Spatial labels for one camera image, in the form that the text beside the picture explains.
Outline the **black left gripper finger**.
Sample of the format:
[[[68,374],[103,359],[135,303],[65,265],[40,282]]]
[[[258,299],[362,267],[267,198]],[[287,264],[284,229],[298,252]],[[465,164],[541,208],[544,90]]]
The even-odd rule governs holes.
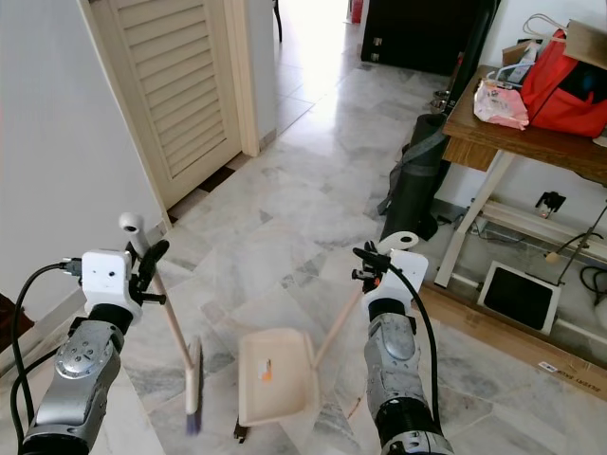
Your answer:
[[[149,246],[146,251],[140,255],[139,276],[141,278],[154,278],[157,273],[157,262],[163,259],[166,251],[169,250],[169,240],[161,239]]]

